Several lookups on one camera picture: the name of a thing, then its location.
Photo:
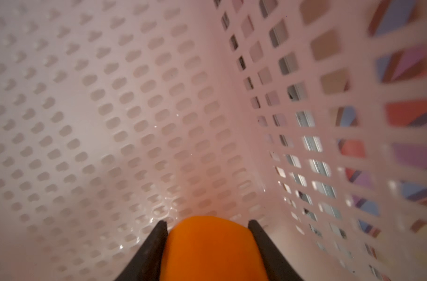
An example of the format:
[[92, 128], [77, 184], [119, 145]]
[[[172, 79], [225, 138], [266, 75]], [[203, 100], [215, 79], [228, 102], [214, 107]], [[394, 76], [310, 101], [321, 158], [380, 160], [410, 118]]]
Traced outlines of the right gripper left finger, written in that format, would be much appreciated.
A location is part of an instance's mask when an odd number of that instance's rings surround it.
[[168, 235], [167, 223], [159, 221], [115, 281], [159, 281]]

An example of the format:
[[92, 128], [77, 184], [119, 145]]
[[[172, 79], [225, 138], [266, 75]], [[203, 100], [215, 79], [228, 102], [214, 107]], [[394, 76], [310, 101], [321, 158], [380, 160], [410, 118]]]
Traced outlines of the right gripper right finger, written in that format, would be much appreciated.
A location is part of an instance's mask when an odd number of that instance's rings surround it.
[[303, 281], [257, 220], [250, 220], [247, 228], [253, 234], [270, 281]]

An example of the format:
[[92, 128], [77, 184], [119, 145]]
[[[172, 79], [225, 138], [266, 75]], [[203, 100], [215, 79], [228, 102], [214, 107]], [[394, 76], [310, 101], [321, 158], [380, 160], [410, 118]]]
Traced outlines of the orange fruit bottom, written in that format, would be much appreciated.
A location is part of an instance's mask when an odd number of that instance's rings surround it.
[[161, 281], [266, 281], [252, 232], [218, 217], [195, 216], [178, 223], [167, 238]]

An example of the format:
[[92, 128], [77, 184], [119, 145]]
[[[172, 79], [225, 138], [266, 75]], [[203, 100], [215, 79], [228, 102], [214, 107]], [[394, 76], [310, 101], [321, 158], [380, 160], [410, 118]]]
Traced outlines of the white plastic fruit basket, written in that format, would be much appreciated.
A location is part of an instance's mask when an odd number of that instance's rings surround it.
[[0, 1], [0, 281], [112, 281], [194, 216], [427, 281], [427, 1]]

